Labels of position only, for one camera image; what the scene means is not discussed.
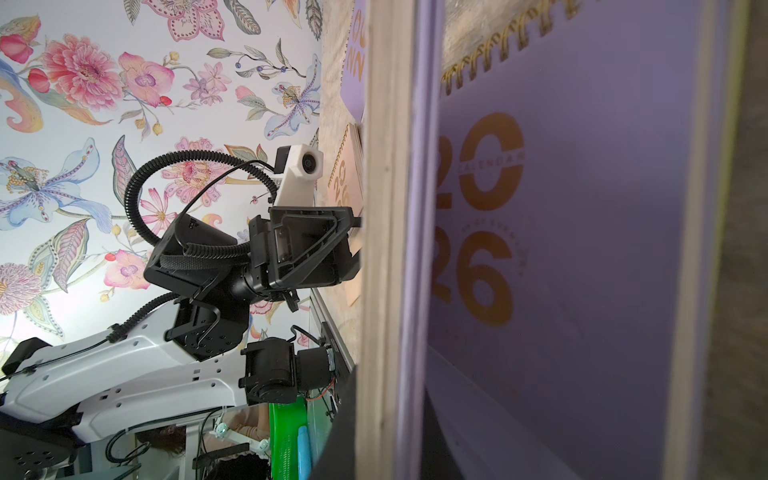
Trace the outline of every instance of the red wire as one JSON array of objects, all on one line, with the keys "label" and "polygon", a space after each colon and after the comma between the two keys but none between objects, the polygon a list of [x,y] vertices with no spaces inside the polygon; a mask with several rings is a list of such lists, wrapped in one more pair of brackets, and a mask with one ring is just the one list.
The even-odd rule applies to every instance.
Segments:
[{"label": "red wire", "polygon": [[336,379],[331,380],[331,383],[328,384],[325,390],[323,390],[323,393],[319,394],[313,399],[307,399],[307,402],[314,402],[315,400],[321,399],[326,393],[328,393],[328,390],[333,386],[333,383],[336,381]]}]

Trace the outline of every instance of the green plastic object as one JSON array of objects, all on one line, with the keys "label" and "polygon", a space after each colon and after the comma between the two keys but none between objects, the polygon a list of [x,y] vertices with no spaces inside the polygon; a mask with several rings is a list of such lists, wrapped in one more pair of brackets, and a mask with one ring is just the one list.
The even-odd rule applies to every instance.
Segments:
[{"label": "green plastic object", "polygon": [[298,480],[299,427],[306,426],[306,402],[299,397],[290,405],[270,403],[272,479]]}]

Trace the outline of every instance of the gold spiral binding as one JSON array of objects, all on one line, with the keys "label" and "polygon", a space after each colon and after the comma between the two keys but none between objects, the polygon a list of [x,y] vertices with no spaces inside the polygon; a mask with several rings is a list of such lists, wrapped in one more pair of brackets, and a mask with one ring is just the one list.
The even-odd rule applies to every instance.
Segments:
[{"label": "gold spiral binding", "polygon": [[346,136],[349,135],[349,125],[346,126],[346,130],[344,130],[344,138],[341,140],[341,146],[339,147],[339,151],[336,152],[336,159],[333,161],[333,168],[331,169],[331,175],[328,177],[328,188],[331,188],[331,182],[333,181],[333,175],[336,173],[336,166],[339,164],[339,158],[341,157],[341,152],[344,150],[344,143],[346,142]]},{"label": "gold spiral binding", "polygon": [[500,46],[499,57],[501,61],[509,58],[509,38],[511,36],[517,37],[518,50],[528,46],[528,24],[531,21],[538,18],[538,28],[541,36],[543,37],[550,31],[552,31],[552,17],[550,15],[550,9],[556,3],[563,3],[565,6],[565,16],[568,20],[572,19],[579,12],[580,2],[579,0],[538,0],[534,4],[517,15],[512,17],[512,20],[502,31],[496,32],[487,40],[477,46],[477,48],[466,57],[462,58],[459,63],[454,63],[445,70],[440,78],[440,83],[445,85],[445,94],[450,95],[453,78],[456,79],[456,88],[464,86],[464,76],[462,72],[465,67],[469,66],[469,80],[475,80],[478,74],[478,59],[483,59],[483,70],[488,71],[491,69],[491,53],[494,45]]}]

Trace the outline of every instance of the pink flower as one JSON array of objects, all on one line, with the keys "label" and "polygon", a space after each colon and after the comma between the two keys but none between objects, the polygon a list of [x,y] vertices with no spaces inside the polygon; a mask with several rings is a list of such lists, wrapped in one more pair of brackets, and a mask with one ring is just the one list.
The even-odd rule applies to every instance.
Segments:
[{"label": "pink flower", "polygon": [[224,40],[224,21],[217,0],[143,0],[155,13],[168,19],[175,41],[197,37],[199,31],[214,40]]},{"label": "pink flower", "polygon": [[[176,194],[183,204],[188,204],[203,187],[227,170],[229,166],[209,161],[188,161],[171,165],[170,170],[163,170],[163,178],[174,179],[172,184],[165,187],[165,192],[168,196]],[[226,178],[222,178],[217,183],[222,184],[225,180]],[[210,207],[211,203],[220,197],[221,194],[214,185],[206,190],[200,201]]]},{"label": "pink flower", "polygon": [[125,70],[125,83],[131,93],[139,100],[157,107],[161,94],[167,93],[174,82],[173,71],[127,52],[120,55],[118,61]]},{"label": "pink flower", "polygon": [[219,91],[217,89],[213,89],[210,94],[200,97],[200,103],[206,104],[208,106],[220,104],[223,102],[223,99],[219,95],[216,95],[217,93],[219,93]]},{"label": "pink flower", "polygon": [[267,312],[269,312],[274,304],[272,302],[267,302],[266,300],[261,300],[260,302],[256,302],[253,305],[250,306],[250,314],[251,315],[263,315]]},{"label": "pink flower", "polygon": [[120,77],[111,71],[117,65],[88,37],[66,34],[64,43],[49,42],[42,62],[56,91],[70,103],[99,111],[115,109],[115,101],[123,98]]},{"label": "pink flower", "polygon": [[[214,144],[207,138],[201,138],[198,141],[189,141],[186,137],[179,139],[179,143],[175,145],[176,150],[213,150]],[[224,150],[218,148],[216,151],[224,152]]]},{"label": "pink flower", "polygon": [[0,315],[10,315],[32,304],[42,291],[40,277],[26,265],[0,265]]},{"label": "pink flower", "polygon": [[48,76],[39,68],[31,69],[27,79],[32,88],[42,94],[47,94],[51,90],[51,82],[48,80]]},{"label": "pink flower", "polygon": [[237,100],[243,100],[245,97],[256,95],[251,91],[248,87],[244,87],[243,85],[235,88],[235,96],[237,96]]},{"label": "pink flower", "polygon": [[205,69],[207,71],[199,71],[198,74],[200,74],[200,78],[205,80],[208,91],[214,88],[218,91],[227,91],[227,84],[232,83],[232,81],[226,75],[221,74],[221,62],[218,61],[214,67],[205,64]]},{"label": "pink flower", "polygon": [[209,83],[205,80],[190,78],[190,82],[184,85],[184,88],[186,90],[192,90],[192,95],[190,95],[190,98],[192,100],[200,100],[200,103],[213,105],[223,101],[221,97],[217,95],[220,93],[219,89],[209,88]]},{"label": "pink flower", "polygon": [[152,212],[152,215],[142,216],[141,219],[147,225],[154,223],[155,225],[152,227],[152,233],[160,235],[161,231],[168,229],[170,223],[176,219],[177,214],[175,212],[172,214],[167,213],[168,198],[170,198],[168,192],[163,192],[163,198],[160,198],[157,189],[150,188],[149,195],[152,197],[152,200],[154,200],[154,203],[142,200],[141,206]]},{"label": "pink flower", "polygon": [[18,63],[27,63],[29,56],[32,55],[32,47],[21,35],[8,35],[0,37],[0,51],[6,57]]},{"label": "pink flower", "polygon": [[133,290],[149,288],[149,282],[144,279],[146,265],[138,255],[118,250],[115,260],[107,269],[104,284],[120,288],[130,287]]},{"label": "pink flower", "polygon": [[198,81],[195,78],[190,78],[190,82],[184,85],[185,90],[192,90],[192,100],[197,100],[201,95],[207,94],[208,89],[204,81]]}]

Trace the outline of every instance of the blue flower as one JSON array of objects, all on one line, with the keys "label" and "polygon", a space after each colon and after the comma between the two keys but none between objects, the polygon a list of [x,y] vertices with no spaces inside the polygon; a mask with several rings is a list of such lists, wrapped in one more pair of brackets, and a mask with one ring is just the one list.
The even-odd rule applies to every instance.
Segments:
[{"label": "blue flower", "polygon": [[50,222],[55,210],[71,206],[88,212],[96,220],[98,229],[109,233],[112,229],[109,209],[80,198],[78,186],[93,177],[98,164],[93,138],[88,138],[82,150],[69,154],[61,171],[50,179],[48,170],[21,158],[0,160],[0,230],[20,227],[28,218]]},{"label": "blue flower", "polygon": [[267,140],[280,135],[293,135],[299,130],[299,125],[309,124],[310,117],[320,107],[320,61],[313,55],[312,64],[306,70],[306,86],[293,86],[281,81],[272,89],[283,106],[290,108],[287,115],[275,115],[264,127]]}]

